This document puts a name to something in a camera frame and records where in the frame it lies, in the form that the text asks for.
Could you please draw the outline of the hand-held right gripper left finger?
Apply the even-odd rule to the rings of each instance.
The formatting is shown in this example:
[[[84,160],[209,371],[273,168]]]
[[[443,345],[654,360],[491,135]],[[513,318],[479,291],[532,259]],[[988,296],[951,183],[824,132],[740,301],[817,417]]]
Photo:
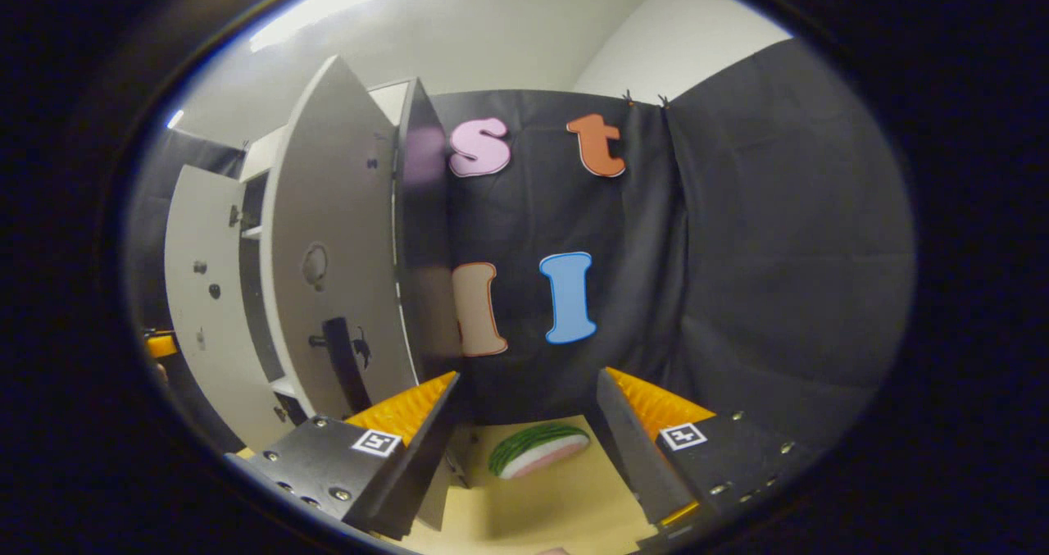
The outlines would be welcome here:
[[[448,372],[347,420],[312,417],[249,458],[224,460],[312,518],[403,539],[459,420],[461,373]]]

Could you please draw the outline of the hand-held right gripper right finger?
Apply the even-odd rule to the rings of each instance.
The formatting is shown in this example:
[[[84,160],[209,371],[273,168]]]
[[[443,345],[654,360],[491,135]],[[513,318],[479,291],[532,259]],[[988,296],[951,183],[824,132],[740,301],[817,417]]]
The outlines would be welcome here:
[[[716,414],[607,367],[597,377],[603,446],[658,539],[698,539],[743,519],[812,462],[796,439],[742,411]]]

